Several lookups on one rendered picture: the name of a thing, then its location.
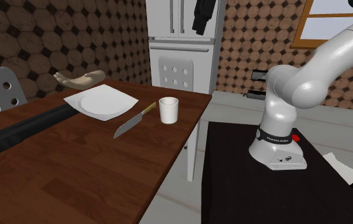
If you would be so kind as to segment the beige hand figure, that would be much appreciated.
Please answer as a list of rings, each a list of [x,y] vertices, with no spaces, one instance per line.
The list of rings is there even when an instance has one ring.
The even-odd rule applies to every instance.
[[[91,88],[106,78],[106,74],[101,70],[86,73],[75,79],[69,79],[60,72],[56,72],[53,76],[60,84],[77,90],[86,90]]]

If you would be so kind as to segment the brown wooden table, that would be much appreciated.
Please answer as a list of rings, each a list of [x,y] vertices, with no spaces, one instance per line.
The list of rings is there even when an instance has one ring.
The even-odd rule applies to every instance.
[[[77,114],[0,153],[0,224],[137,224],[211,96],[126,81],[106,84],[138,99],[107,122]],[[179,100],[161,122],[159,100]],[[142,120],[116,130],[153,103]]]

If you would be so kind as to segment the white refrigerator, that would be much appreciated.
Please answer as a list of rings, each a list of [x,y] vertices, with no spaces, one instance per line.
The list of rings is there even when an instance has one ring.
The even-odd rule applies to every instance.
[[[217,0],[210,23],[213,36],[200,36],[192,30],[197,0],[146,0],[151,82],[160,87],[158,59],[161,56],[181,57],[193,61],[193,92],[214,91],[226,0]]]

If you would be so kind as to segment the wooden framed window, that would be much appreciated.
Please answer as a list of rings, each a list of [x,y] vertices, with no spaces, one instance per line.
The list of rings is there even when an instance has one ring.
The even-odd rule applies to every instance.
[[[353,0],[307,0],[291,48],[313,50],[343,30],[353,32]]]

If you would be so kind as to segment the yellow-handled kitchen knife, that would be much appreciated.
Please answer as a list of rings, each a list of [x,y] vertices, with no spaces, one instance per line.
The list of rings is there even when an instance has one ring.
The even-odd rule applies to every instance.
[[[139,114],[135,115],[133,118],[131,118],[129,121],[125,122],[123,125],[121,125],[116,132],[114,133],[114,139],[116,139],[117,137],[119,137],[120,135],[124,134],[126,131],[130,130],[132,127],[134,127],[135,125],[137,125],[141,120],[142,117],[149,112],[150,110],[152,110],[153,108],[156,107],[156,103],[154,102],[153,104],[151,104],[150,106],[148,106],[146,109],[144,109],[143,111],[141,111]]]

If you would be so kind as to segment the white cup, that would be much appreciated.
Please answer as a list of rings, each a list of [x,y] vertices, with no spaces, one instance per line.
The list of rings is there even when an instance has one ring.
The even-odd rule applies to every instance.
[[[163,97],[159,100],[160,119],[162,123],[177,122],[179,100],[175,97]]]

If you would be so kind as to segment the black robot stand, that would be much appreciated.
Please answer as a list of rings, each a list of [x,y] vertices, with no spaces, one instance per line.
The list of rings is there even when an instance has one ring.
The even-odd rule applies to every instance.
[[[272,171],[249,154],[256,129],[209,122],[202,224],[353,224],[353,189],[299,130],[307,168]]]

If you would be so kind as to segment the white square plate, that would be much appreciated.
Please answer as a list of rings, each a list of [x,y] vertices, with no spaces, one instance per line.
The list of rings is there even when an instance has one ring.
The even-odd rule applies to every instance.
[[[139,101],[105,84],[71,95],[64,100],[80,113],[101,121],[124,114]]]

